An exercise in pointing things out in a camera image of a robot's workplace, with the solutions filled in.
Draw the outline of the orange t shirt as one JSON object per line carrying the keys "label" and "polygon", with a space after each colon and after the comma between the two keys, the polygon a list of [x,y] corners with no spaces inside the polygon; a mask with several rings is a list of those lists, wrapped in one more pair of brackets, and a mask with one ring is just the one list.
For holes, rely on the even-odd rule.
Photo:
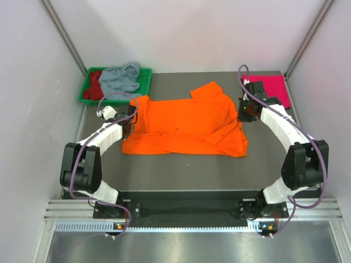
{"label": "orange t shirt", "polygon": [[122,143],[127,155],[247,156],[248,140],[234,102],[216,83],[190,92],[189,99],[154,101],[138,97],[134,130]]}

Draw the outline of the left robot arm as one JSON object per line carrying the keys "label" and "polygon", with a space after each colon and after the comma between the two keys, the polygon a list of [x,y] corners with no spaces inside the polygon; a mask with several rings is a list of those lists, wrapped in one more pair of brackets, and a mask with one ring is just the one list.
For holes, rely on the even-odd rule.
{"label": "left robot arm", "polygon": [[89,206],[98,203],[112,217],[130,212],[124,207],[119,191],[103,180],[101,157],[114,143],[127,139],[136,124],[138,108],[125,104],[117,110],[106,106],[97,112],[102,126],[86,139],[69,142],[64,147],[60,184],[68,189],[73,199],[87,201]]}

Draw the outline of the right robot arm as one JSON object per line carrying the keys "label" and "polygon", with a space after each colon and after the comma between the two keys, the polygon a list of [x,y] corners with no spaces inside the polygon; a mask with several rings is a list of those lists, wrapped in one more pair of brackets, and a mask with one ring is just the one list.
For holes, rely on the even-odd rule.
{"label": "right robot arm", "polygon": [[295,194],[327,179],[329,145],[315,140],[303,131],[286,112],[280,100],[268,97],[263,82],[240,82],[244,92],[239,99],[239,122],[260,120],[277,137],[285,149],[281,176],[270,186],[260,190],[256,197],[256,211],[270,216],[276,205]]}

